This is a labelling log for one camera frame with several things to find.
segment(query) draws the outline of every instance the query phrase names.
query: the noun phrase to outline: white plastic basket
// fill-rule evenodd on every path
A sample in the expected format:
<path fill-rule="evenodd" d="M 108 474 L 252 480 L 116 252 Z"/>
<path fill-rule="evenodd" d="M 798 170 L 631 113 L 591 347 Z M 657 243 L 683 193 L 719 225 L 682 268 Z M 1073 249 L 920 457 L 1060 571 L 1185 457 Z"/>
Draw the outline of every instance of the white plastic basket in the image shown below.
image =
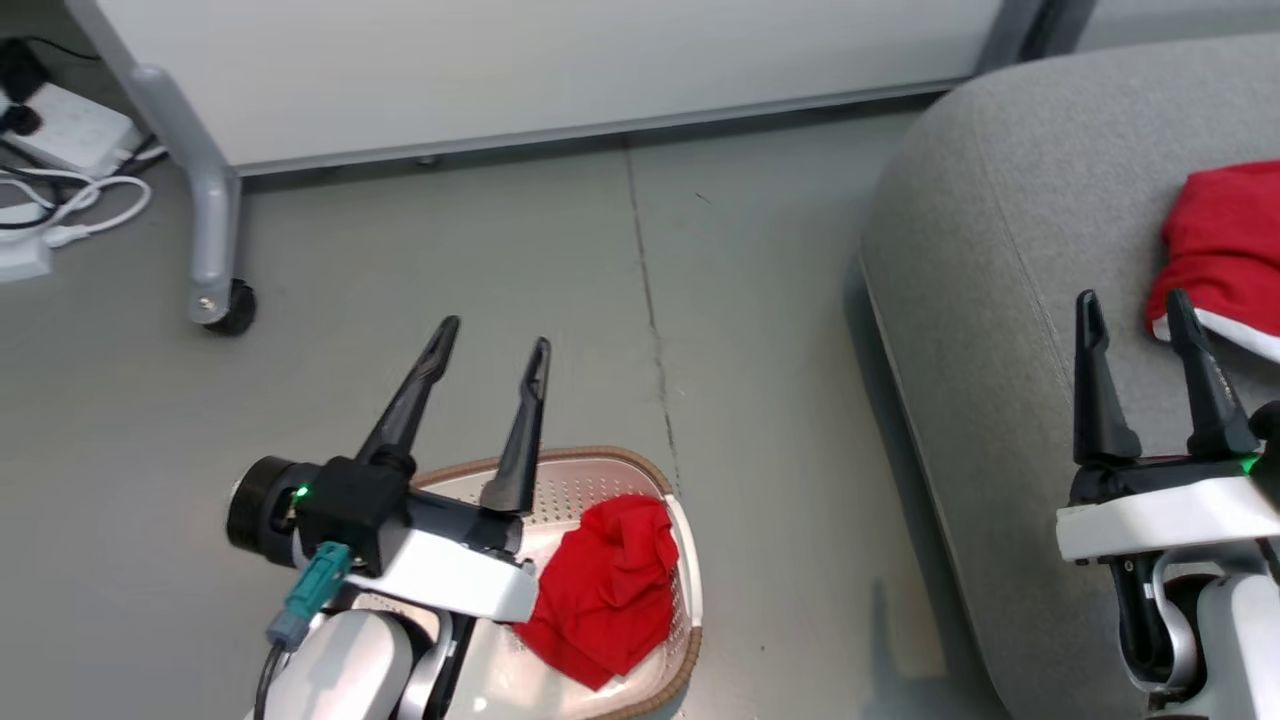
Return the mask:
<path fill-rule="evenodd" d="M 468 462 L 420 475 L 415 484 L 476 502 L 497 466 L 497 459 Z M 675 616 L 667 641 L 626 678 L 593 692 L 539 660 L 511 628 L 481 620 L 458 676 L 449 720 L 625 720 L 657 710 L 687 684 L 703 638 L 698 551 L 675 491 L 652 462 L 618 447 L 544 450 L 535 509 L 525 519 L 518 555 L 534 560 L 541 571 L 586 509 L 623 495 L 658 498 L 671 515 L 680 566 L 672 579 Z"/>

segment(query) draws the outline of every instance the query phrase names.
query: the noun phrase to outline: folded red cloth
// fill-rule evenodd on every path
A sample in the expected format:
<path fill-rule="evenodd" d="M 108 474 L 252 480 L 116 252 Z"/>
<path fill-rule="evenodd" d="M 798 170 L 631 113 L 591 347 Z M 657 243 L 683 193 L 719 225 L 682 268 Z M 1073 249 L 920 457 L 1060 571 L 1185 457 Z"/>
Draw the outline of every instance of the folded red cloth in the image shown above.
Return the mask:
<path fill-rule="evenodd" d="M 1165 297 L 1183 288 L 1202 325 L 1280 363 L 1280 160 L 1192 173 L 1164 238 L 1151 334 L 1169 340 Z"/>
<path fill-rule="evenodd" d="M 564 534 L 538 580 L 534 616 L 516 634 L 544 662 L 598 691 L 667 639 L 678 559 L 662 502 L 604 501 Z"/>

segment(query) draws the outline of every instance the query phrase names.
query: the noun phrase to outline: gray sofa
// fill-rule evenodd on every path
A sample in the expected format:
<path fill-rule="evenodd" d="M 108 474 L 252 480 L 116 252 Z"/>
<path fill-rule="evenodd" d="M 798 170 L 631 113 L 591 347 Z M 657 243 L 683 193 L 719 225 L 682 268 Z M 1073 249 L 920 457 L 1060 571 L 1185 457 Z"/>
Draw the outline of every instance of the gray sofa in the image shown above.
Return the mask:
<path fill-rule="evenodd" d="M 964 605 L 1018 720 L 1134 720 L 1108 574 L 1062 562 L 1074 300 L 1096 288 L 1148 454 L 1190 433 L 1142 313 L 1188 173 L 1280 158 L 1280 36 L 1021 65 L 934 105 L 891 164 L 863 270 Z M 1280 366 L 1217 343 L 1252 410 Z"/>

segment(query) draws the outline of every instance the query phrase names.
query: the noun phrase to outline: floor crack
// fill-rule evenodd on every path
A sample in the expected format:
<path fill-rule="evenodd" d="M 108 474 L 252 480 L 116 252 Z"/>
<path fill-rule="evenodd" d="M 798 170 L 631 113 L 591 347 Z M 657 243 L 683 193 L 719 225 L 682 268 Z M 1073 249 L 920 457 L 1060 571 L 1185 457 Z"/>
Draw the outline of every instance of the floor crack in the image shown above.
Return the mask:
<path fill-rule="evenodd" d="M 622 136 L 622 158 L 627 167 L 627 188 L 631 193 L 631 219 L 635 223 L 636 249 L 640 251 L 640 277 L 644 279 L 644 301 L 649 310 L 649 334 L 653 336 L 653 363 L 658 368 L 658 401 L 662 404 L 662 418 L 667 421 L 667 447 L 671 448 L 671 461 L 676 470 L 676 492 L 680 493 L 680 454 L 676 451 L 676 433 L 671 429 L 671 405 L 667 401 L 667 366 L 662 363 L 662 336 L 653 313 L 653 287 L 649 283 L 649 260 L 645 256 L 644 227 L 640 223 L 640 202 L 636 200 L 636 178 L 631 167 L 631 138 Z"/>

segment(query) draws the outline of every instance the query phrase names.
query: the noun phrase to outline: white board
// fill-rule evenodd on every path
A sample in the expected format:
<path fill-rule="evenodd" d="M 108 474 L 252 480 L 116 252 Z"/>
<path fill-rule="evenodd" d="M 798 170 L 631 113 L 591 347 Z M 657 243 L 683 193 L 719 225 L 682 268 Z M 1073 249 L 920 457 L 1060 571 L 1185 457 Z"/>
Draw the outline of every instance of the white board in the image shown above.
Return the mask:
<path fill-rule="evenodd" d="M 250 172 L 961 78 L 1001 5 L 99 3 L 134 60 L 165 68 Z"/>

